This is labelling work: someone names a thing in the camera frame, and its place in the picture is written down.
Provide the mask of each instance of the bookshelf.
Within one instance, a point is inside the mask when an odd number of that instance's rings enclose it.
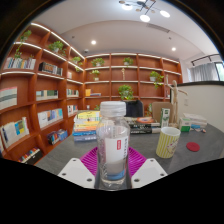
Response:
[[[45,156],[61,143],[59,141],[55,145],[50,145],[46,136],[48,133],[64,129],[67,130],[68,135],[71,135],[76,113],[68,115],[67,106],[69,105],[77,105],[79,110],[86,110],[89,105],[93,110],[102,101],[121,100],[118,88],[126,84],[132,87],[134,99],[141,100],[146,111],[149,103],[170,101],[167,96],[170,89],[164,85],[164,79],[163,85],[155,89],[153,82],[149,79],[151,71],[156,71],[163,76],[168,75],[169,84],[172,84],[172,80],[176,80],[177,83],[183,82],[180,63],[168,58],[140,53],[104,53],[84,57],[54,30],[43,24],[31,23],[24,31],[26,30],[31,30],[32,34],[20,48],[21,58],[25,59],[33,55],[33,59],[36,60],[35,66],[33,69],[4,69],[7,58],[14,56],[20,44],[18,38],[11,46],[0,76],[0,90],[17,87],[17,105],[0,108],[0,126],[25,116],[30,134],[5,149],[3,152],[5,159],[17,161],[33,147],[38,147]],[[61,41],[64,44],[66,56],[54,53],[48,48],[48,45],[54,41]],[[81,58],[83,65],[74,63],[72,59],[77,56]],[[124,65],[125,57],[133,59],[131,66]],[[103,58],[104,65],[94,67],[91,61],[95,58]],[[39,64],[42,62],[62,68],[62,74],[40,71]],[[99,70],[99,81],[94,81],[92,70]],[[67,89],[78,90],[79,96],[67,95]],[[86,89],[101,95],[86,96]],[[37,101],[36,91],[41,90],[57,90],[58,98]],[[56,108],[62,108],[63,119],[40,128],[38,113]]]

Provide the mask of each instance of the pink mat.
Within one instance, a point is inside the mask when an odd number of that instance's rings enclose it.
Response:
[[[97,172],[97,147],[91,149],[89,152],[84,154],[80,158],[81,162],[86,166],[86,168],[96,176]],[[142,164],[146,161],[146,158],[141,155],[135,149],[129,147],[129,157],[128,157],[128,167],[129,167],[129,175],[132,177],[137,170],[142,166]]]

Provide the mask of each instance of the red object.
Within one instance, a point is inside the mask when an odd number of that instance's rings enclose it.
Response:
[[[186,146],[193,152],[197,152],[200,149],[200,146],[195,142],[188,142]]]

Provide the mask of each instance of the potted plant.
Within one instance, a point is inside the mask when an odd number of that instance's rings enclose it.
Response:
[[[76,72],[81,72],[81,70],[78,67],[75,67],[75,70],[76,70]]]
[[[100,74],[100,72],[98,70],[92,70],[92,72],[90,74],[94,75],[94,77],[93,77],[94,81],[99,81],[99,74]]]
[[[103,58],[95,58],[91,61],[92,65],[95,66],[102,66],[104,64]]]
[[[132,100],[133,97],[133,91],[132,87],[129,85],[122,85],[118,88],[118,93],[121,95],[121,99],[124,100]]]
[[[61,41],[55,41],[52,44],[49,44],[48,47],[51,51],[55,53],[60,53],[63,56],[66,56],[65,51],[66,49],[63,48],[64,44]]]
[[[74,57],[72,58],[72,61],[74,61],[75,64],[78,64],[79,61],[81,61],[80,57]]]
[[[162,79],[164,76],[160,75],[158,72],[152,71],[149,74],[149,77],[150,77],[150,81],[154,82],[156,89],[162,85],[162,83],[160,83],[160,82],[162,82]]]
[[[123,60],[124,65],[132,65],[133,64],[133,59],[131,59],[130,57],[124,58]]]
[[[25,43],[25,41],[28,39],[28,37],[31,35],[31,30],[27,30],[26,32],[24,32],[24,34],[20,37],[20,45],[18,46],[18,48],[16,49],[16,53],[14,55],[14,58],[21,58],[21,54],[22,52],[19,52],[19,49],[21,48],[21,46],[23,45],[23,43]]]

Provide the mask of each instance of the yellow cup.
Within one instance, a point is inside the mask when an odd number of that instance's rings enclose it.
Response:
[[[171,158],[176,150],[179,138],[179,129],[163,127],[160,132],[156,154],[161,158]]]

